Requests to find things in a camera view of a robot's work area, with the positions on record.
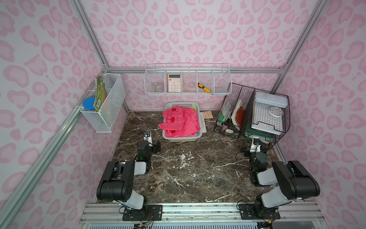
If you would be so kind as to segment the pink raincoat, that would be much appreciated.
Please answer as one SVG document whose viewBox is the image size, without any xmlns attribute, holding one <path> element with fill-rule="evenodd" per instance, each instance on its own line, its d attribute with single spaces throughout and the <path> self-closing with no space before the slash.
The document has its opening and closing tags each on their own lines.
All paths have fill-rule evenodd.
<svg viewBox="0 0 366 229">
<path fill-rule="evenodd" d="M 175 106 L 163 112 L 165 121 L 158 126 L 166 137 L 194 136 L 200 130 L 197 110 L 190 107 Z"/>
</svg>

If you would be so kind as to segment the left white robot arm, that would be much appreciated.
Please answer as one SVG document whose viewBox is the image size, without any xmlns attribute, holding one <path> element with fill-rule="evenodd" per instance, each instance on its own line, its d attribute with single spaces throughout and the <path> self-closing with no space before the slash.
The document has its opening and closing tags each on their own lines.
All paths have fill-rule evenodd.
<svg viewBox="0 0 366 229">
<path fill-rule="evenodd" d="M 135 176 L 147 174 L 153 154 L 161 151 L 161 142 L 142 140 L 137 143 L 138 154 L 133 161 L 109 161 L 97 187 L 96 196 L 102 201 L 117 201 L 129 210 L 147 211 L 147 200 L 133 190 Z"/>
</svg>

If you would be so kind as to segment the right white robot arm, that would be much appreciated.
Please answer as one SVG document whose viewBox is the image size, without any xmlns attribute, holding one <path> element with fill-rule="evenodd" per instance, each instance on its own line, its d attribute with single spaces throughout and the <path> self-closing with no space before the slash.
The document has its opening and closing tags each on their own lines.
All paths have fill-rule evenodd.
<svg viewBox="0 0 366 229">
<path fill-rule="evenodd" d="M 256 197 L 256 212 L 275 210 L 298 198 L 312 198 L 320 194 L 320 186 L 299 161 L 275 161 L 268 168 L 268 156 L 261 150 L 260 143 L 254 143 L 243 150 L 249 158 L 249 175 L 256 187 L 276 187 Z"/>
</svg>

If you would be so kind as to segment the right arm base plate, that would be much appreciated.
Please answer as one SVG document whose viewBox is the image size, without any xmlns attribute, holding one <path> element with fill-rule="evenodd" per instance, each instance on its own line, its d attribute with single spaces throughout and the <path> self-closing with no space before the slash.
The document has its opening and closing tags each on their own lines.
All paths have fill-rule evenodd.
<svg viewBox="0 0 366 229">
<path fill-rule="evenodd" d="M 255 204 L 238 204 L 242 220 L 277 220 L 281 219 L 278 208 L 262 208 Z"/>
</svg>

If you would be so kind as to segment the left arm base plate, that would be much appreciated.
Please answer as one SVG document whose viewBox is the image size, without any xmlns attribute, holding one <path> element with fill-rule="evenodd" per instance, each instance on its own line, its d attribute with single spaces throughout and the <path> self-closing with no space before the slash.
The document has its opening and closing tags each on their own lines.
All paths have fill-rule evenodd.
<svg viewBox="0 0 366 229">
<path fill-rule="evenodd" d="M 123 221 L 146 221 L 153 219 L 161 221 L 163 214 L 163 205 L 147 205 L 140 210 L 125 209 L 123 212 Z"/>
</svg>

